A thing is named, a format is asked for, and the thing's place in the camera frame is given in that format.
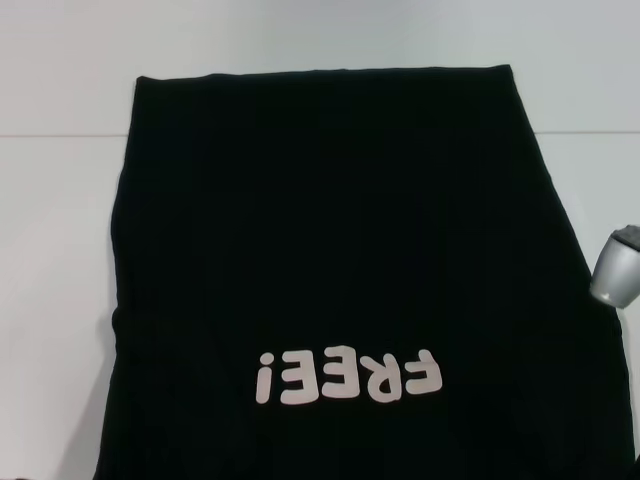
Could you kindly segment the black shirt with FREE print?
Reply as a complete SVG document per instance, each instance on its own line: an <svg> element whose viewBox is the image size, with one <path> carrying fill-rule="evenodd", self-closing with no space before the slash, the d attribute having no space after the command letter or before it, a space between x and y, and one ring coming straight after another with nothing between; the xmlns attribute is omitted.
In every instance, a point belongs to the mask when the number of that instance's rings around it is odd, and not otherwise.
<svg viewBox="0 0 640 480"><path fill-rule="evenodd" d="M135 85L93 480L628 480L614 309L509 67Z"/></svg>

